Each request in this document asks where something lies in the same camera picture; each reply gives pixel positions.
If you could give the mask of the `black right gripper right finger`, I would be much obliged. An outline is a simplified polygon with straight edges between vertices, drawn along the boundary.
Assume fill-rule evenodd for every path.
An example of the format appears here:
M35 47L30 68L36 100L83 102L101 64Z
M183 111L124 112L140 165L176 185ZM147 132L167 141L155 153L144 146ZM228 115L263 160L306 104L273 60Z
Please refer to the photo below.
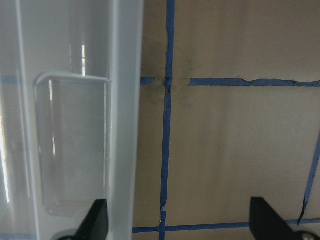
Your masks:
M250 231L255 240L302 240L263 197L250 199Z

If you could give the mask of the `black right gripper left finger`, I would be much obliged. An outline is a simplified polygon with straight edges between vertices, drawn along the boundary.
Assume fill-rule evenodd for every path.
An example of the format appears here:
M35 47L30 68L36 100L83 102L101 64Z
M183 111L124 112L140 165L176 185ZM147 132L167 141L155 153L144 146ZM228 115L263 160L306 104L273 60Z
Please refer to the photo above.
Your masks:
M94 201L73 240L106 240L109 232L108 204L106 199Z

